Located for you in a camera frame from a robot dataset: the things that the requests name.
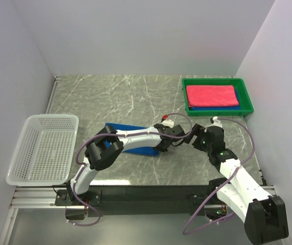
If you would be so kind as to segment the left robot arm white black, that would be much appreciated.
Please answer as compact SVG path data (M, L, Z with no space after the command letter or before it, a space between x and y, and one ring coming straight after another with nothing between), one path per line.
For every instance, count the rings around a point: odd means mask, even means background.
M185 133L180 125L171 128L155 124L145 129L126 131L105 126L77 151L75 161L80 168L67 184L67 199L73 205L82 204L91 181L98 172L109 168L123 151L150 147L166 152L172 142L189 135L190 132Z

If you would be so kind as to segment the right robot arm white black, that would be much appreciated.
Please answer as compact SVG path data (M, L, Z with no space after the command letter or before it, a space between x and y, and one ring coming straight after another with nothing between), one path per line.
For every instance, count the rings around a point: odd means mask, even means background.
M208 127L193 126L192 143L207 153L210 163L226 178L207 191L206 201L225 203L243 222L252 244L265 244L289 236L285 202L264 190L246 171L239 158L224 142L224 129L219 120Z

